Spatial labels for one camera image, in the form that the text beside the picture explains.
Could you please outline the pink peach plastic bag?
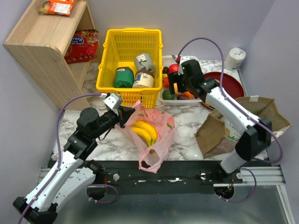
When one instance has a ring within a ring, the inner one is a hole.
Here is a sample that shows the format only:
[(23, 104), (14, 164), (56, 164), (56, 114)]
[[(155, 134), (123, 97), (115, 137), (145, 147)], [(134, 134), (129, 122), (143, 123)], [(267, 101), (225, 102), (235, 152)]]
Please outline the pink peach plastic bag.
[[(135, 112), (125, 124), (125, 128), (115, 126), (139, 150), (139, 169), (145, 172), (157, 173), (165, 160), (173, 143), (175, 133), (174, 118), (167, 112), (157, 109), (146, 109), (139, 100), (131, 105)], [(136, 121), (144, 121), (157, 130), (157, 141), (152, 146), (147, 144), (131, 129)]]

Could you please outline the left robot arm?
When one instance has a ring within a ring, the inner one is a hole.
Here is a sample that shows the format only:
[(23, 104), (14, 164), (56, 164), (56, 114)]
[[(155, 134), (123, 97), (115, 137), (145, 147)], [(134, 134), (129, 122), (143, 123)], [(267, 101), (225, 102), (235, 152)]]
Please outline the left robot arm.
[(75, 177), (70, 177), (97, 147), (96, 139), (115, 125), (124, 127), (134, 112), (134, 108), (120, 106), (116, 111), (108, 110), (100, 116), (96, 109), (85, 108), (55, 166), (26, 197), (15, 199), (13, 206), (22, 217), (31, 224), (54, 223), (61, 208), (81, 189), (93, 183), (97, 175), (104, 173), (103, 167), (91, 160)]

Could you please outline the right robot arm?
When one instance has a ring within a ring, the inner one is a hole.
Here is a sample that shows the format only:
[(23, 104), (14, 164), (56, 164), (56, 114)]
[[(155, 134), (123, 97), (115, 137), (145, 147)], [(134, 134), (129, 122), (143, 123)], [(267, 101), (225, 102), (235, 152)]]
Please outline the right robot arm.
[(175, 93), (174, 85), (181, 93), (190, 92), (218, 110), (241, 135), (235, 150), (220, 163), (222, 173), (233, 173), (271, 145), (271, 121), (247, 111), (215, 79), (206, 79), (198, 61), (184, 61), (178, 71), (168, 73), (168, 80), (171, 94)]

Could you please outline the brown paper grocery bag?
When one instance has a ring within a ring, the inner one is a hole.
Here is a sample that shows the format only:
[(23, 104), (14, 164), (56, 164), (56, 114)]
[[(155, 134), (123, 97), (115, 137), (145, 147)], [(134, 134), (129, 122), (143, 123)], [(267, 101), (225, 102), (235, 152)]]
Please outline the brown paper grocery bag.
[[(270, 119), (272, 131), (277, 137), (292, 126), (278, 112), (274, 99), (250, 96), (237, 98), (236, 101), (259, 118)], [(205, 159), (232, 152), (238, 142), (226, 136), (225, 124), (221, 118), (222, 115), (218, 111), (211, 112), (195, 134), (197, 144)]]

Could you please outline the green white chips bag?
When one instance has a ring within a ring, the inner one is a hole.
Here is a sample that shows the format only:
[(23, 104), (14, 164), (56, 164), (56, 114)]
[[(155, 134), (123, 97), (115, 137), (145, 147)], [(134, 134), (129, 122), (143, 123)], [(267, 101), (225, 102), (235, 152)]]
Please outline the green white chips bag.
[(230, 112), (228, 117), (222, 116), (221, 121), (225, 124), (226, 136), (235, 141), (241, 138), (244, 132), (247, 131), (248, 126), (254, 126), (255, 124), (238, 110)]

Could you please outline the banana bunch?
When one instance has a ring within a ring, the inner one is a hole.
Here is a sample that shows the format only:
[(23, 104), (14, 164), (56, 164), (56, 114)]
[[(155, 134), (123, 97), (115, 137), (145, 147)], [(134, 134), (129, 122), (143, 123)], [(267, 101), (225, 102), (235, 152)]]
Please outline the banana bunch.
[(158, 138), (158, 132), (154, 126), (145, 121), (136, 121), (131, 130), (138, 136), (142, 137), (150, 147), (154, 145)]

